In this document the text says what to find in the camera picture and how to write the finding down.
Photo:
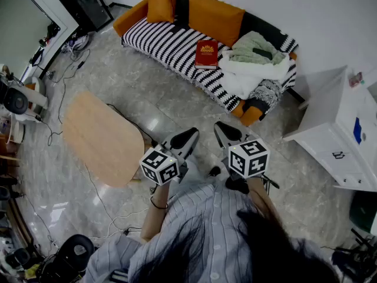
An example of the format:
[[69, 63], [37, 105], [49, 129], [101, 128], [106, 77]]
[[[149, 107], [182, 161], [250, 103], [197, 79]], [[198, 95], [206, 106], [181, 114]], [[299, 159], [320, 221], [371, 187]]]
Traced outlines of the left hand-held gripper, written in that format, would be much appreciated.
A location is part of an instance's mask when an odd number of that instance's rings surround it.
[[199, 139], [199, 131], [192, 127], [175, 136], [166, 137], [162, 143], [145, 143], [145, 153], [139, 164], [143, 174], [157, 185], [171, 180], [178, 183], [189, 168], [186, 158], [193, 152]]

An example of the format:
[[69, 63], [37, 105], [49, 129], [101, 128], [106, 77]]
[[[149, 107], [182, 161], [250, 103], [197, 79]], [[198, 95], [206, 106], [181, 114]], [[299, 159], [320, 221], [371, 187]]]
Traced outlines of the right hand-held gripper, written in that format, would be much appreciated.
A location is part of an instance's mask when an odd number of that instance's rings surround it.
[[269, 164], [270, 150], [261, 139], [242, 140], [242, 132], [217, 121], [214, 133], [219, 146], [227, 149], [227, 170], [232, 178], [250, 178], [262, 175]]

